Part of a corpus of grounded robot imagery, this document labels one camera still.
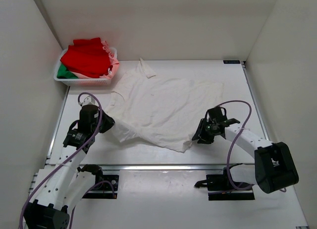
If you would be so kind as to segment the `white t shirt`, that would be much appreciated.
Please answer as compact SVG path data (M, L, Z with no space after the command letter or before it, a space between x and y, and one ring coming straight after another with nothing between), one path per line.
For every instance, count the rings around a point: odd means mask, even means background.
M105 112L120 142L142 138L184 153L206 111L221 102L223 89L219 82L160 76L141 59L112 89Z

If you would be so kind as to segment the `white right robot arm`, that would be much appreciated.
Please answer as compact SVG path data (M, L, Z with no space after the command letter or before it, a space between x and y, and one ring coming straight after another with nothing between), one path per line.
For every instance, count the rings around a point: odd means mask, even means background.
M237 145L253 159L253 165L230 164L227 156L223 169L222 185L230 190L249 190L257 185L264 193L282 191L299 182L290 149L284 142L273 143L244 127L235 118L228 119L226 109L215 107L207 110L200 120L192 141L211 144L216 136L230 141L229 153Z

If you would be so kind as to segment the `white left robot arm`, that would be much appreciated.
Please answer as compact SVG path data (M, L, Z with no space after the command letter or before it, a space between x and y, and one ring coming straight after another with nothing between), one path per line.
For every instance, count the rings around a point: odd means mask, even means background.
M98 133L114 126L114 120L95 105L81 108L79 119L74 121L63 141L63 149L54 170L32 192L25 206L23 221L30 229L67 229L71 213L84 195L101 187L102 168L80 163Z

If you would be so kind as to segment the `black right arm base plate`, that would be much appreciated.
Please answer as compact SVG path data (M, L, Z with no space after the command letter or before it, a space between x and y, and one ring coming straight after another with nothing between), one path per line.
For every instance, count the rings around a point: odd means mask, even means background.
M255 196L252 189L237 190L229 182L226 169L206 174L206 179L199 180L195 188L206 188L209 201L252 201Z

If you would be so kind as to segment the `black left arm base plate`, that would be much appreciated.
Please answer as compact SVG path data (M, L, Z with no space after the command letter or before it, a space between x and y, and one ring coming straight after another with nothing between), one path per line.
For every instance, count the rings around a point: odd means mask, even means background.
M117 199L119 171L100 169L95 177L95 185L83 199Z

